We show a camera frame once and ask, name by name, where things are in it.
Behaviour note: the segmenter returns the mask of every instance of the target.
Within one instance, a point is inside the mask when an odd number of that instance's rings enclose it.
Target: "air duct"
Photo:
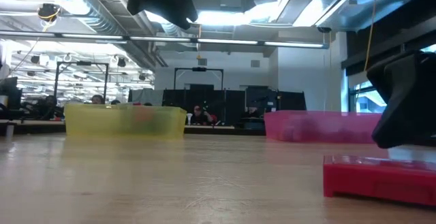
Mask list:
[[[102,5],[100,0],[67,0],[71,5],[79,5],[80,10],[83,7],[88,7],[89,13],[87,14],[89,18],[82,18],[84,24],[88,25],[97,34],[101,35],[127,35],[128,32],[114,19],[112,14]],[[115,44],[117,47],[124,49],[129,53],[132,59],[143,68],[154,69],[157,56],[156,54],[151,54],[143,51],[136,43],[130,42],[128,44]],[[166,63],[158,63],[162,66],[167,66]]]
[[[168,37],[195,37],[194,34],[189,34],[182,29],[172,23],[161,23],[163,31],[168,35]],[[195,43],[179,43],[180,45],[189,47],[189,48],[197,48],[197,44]]]

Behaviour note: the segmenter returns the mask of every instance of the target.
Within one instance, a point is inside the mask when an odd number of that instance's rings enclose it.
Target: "white wall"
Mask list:
[[[197,52],[161,52],[161,56],[170,67],[160,67],[155,73],[155,89],[173,89],[175,67],[197,67]],[[233,52],[202,52],[202,58],[208,59],[207,68],[224,69],[224,88],[239,90],[240,86],[268,86],[268,58],[262,53]],[[260,67],[251,67],[251,60],[259,60]],[[213,84],[215,89],[221,89],[221,73],[216,75],[207,72],[192,72],[182,70],[177,72],[176,89],[185,88],[186,84]]]
[[[279,49],[276,48],[270,56],[268,65],[268,83],[272,89],[279,88]]]
[[[278,88],[305,92],[308,110],[341,111],[341,61],[346,56],[345,33],[338,33],[328,50],[279,48]]]
[[[240,90],[240,86],[269,86],[280,91],[305,92],[308,110],[345,110],[347,81],[341,61],[347,58],[346,34],[338,33],[330,49],[278,48],[269,59],[262,53],[203,52],[208,68],[224,69],[224,88]],[[155,89],[173,89],[175,67],[197,67],[196,52],[161,52],[170,67],[158,68]],[[260,60],[260,68],[252,68],[251,60]],[[220,73],[178,71],[177,89],[186,84],[213,84],[221,88]]]

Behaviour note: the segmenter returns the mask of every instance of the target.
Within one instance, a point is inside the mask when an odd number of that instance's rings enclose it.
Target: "pink plastic bin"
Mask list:
[[[374,143],[381,114],[288,111],[265,114],[266,137],[286,142]]]

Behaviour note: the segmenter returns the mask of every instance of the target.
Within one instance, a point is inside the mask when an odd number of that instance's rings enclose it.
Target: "yellow cable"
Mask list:
[[[41,19],[51,19],[51,18],[57,16],[57,14],[59,14],[60,11],[61,11],[61,8],[59,7],[59,9],[57,9],[56,13],[54,13],[53,15],[50,15],[50,16],[40,16],[40,15],[38,15],[38,16]]]
[[[49,28],[49,27],[51,27],[51,22],[52,22],[52,20],[53,20],[53,17],[52,18],[50,18],[50,20],[47,22],[47,24],[44,26],[44,28],[42,29],[42,32],[46,32],[47,31],[47,29]],[[13,74],[20,66],[21,66],[21,64],[26,60],[26,58],[30,55],[30,53],[32,53],[32,51],[33,51],[33,49],[36,47],[36,44],[38,43],[40,41],[40,38],[37,38],[36,39],[36,41],[35,41],[35,43],[34,43],[34,45],[32,46],[32,48],[30,49],[30,51],[25,55],[25,57],[20,61],[20,63],[17,65],[17,66],[15,66],[15,68],[12,70],[12,71],[10,71],[9,72],[9,75],[11,75],[11,74]]]
[[[332,76],[332,31],[330,31],[330,46],[329,46],[329,49],[330,49],[330,67],[329,67],[329,70],[328,70],[328,74],[329,74],[329,77],[331,77]],[[328,79],[328,89],[330,88],[330,85],[331,85],[331,80],[330,80],[330,78]],[[333,103],[332,102],[330,102],[330,111],[333,111]]]
[[[373,15],[371,17],[371,28],[369,29],[369,37],[368,37],[367,57],[365,59],[365,65],[363,67],[363,71],[366,71],[367,68],[368,68],[369,53],[370,53],[370,50],[371,50],[371,42],[372,42],[372,39],[373,39],[373,30],[374,30],[374,20],[375,20],[375,10],[376,10],[376,7],[377,7],[377,0],[374,0]],[[359,84],[359,89],[357,90],[357,93],[356,93],[356,103],[354,104],[355,108],[357,107],[357,102],[359,100],[359,94],[360,94],[360,87],[361,86],[362,85]]]

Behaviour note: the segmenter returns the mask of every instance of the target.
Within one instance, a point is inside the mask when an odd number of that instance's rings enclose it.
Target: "wooden table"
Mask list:
[[[181,142],[16,136],[0,144],[0,223],[435,223],[434,210],[324,198],[331,154],[436,161],[428,148],[186,135]]]

